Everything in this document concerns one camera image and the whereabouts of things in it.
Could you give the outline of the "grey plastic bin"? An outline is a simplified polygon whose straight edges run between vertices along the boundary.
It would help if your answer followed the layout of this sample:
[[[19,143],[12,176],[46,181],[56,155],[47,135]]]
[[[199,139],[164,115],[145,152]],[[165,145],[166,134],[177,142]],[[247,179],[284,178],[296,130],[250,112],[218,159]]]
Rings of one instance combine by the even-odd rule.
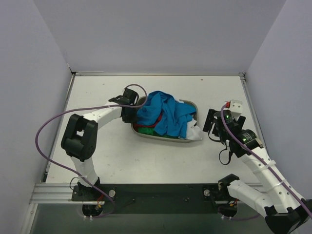
[[[180,101],[182,101],[186,104],[189,104],[196,109],[196,112],[193,114],[193,119],[196,120],[196,124],[194,126],[197,126],[198,122],[199,122],[199,111],[198,111],[197,105],[195,103],[193,103],[192,101],[189,101],[189,100],[180,99]],[[154,136],[154,135],[147,135],[147,134],[139,133],[137,131],[137,129],[135,128],[134,123],[131,124],[131,129],[139,137],[144,137],[144,138],[148,138],[148,139],[152,139],[152,140],[160,140],[160,141],[175,142],[175,143],[190,143],[190,142],[196,141],[196,140],[192,140],[192,139],[169,138],[169,137],[164,137],[164,136]]]

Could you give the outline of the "blue t shirt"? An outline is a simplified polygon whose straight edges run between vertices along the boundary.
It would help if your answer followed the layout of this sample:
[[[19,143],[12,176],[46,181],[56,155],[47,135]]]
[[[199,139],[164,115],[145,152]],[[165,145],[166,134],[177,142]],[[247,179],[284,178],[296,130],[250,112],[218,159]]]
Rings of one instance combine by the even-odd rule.
[[[177,101],[172,95],[162,91],[151,92],[145,104],[137,111],[137,123],[154,124],[162,114],[161,121],[154,127],[160,135],[186,139],[187,123],[193,119],[196,109],[184,102]]]

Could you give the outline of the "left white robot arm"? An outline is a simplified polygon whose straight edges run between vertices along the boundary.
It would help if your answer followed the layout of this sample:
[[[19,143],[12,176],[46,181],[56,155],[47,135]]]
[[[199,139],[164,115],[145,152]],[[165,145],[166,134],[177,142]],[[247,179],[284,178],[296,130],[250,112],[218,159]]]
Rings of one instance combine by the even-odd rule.
[[[106,108],[83,115],[73,114],[68,120],[61,148],[71,158],[80,174],[78,189],[88,200],[96,200],[100,194],[100,180],[92,160],[98,130],[117,118],[121,118],[125,123],[133,123],[136,120],[137,109],[134,106],[137,100],[138,93],[126,88],[122,95],[109,99]]]

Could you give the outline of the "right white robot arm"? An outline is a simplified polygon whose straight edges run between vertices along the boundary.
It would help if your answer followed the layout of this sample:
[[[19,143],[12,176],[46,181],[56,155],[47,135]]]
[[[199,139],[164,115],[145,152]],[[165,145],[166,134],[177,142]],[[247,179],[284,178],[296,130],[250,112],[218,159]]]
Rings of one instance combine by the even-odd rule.
[[[312,215],[312,201],[300,195],[279,172],[263,143],[250,129],[245,117],[225,108],[209,109],[203,131],[218,137],[229,157],[236,156],[255,175],[265,190],[258,190],[230,174],[218,181],[218,194],[244,202],[264,217],[275,234],[290,234]]]

